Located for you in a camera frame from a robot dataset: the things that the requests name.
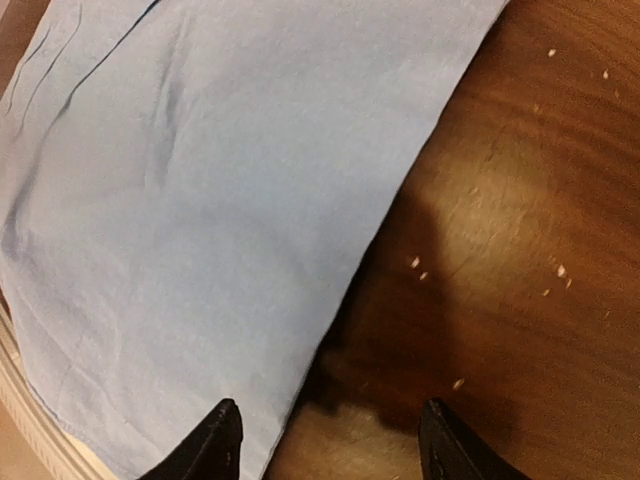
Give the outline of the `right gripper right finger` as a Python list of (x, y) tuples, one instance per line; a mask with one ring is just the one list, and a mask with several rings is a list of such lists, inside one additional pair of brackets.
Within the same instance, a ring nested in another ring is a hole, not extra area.
[(425, 403), (418, 438), (424, 479), (529, 479), (498, 455), (440, 398)]

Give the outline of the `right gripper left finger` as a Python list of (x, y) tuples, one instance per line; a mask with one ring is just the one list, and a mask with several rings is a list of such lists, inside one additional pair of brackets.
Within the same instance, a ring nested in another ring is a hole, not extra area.
[(239, 408), (223, 399), (142, 480), (239, 480), (242, 440)]

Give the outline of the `light blue long sleeve shirt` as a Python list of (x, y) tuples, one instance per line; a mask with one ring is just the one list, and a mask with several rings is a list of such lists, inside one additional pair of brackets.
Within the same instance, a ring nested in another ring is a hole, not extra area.
[(118, 477), (225, 398), (262, 476), (501, 1), (53, 1), (1, 100), (1, 288)]

